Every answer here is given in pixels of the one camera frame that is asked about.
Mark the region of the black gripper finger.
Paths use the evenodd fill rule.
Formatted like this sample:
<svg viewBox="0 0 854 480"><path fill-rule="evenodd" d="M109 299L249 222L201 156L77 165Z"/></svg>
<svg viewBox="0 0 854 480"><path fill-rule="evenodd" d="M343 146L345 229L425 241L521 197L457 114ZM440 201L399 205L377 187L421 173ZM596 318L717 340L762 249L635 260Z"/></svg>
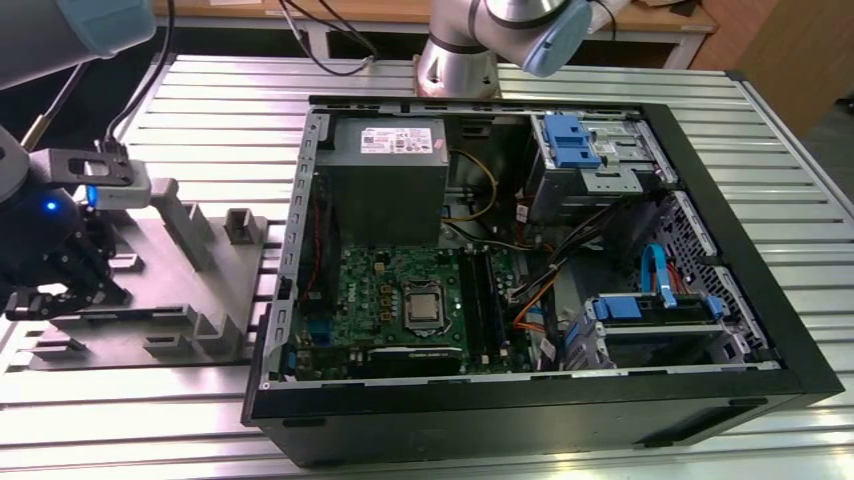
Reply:
<svg viewBox="0 0 854 480"><path fill-rule="evenodd" d="M74 292L53 295L21 287L10 293L2 313L8 320L49 320L82 308L84 298Z"/></svg>
<svg viewBox="0 0 854 480"><path fill-rule="evenodd" d="M130 301L129 291L114 282L109 270L81 270L72 279L72 290L85 306L117 306Z"/></svg>

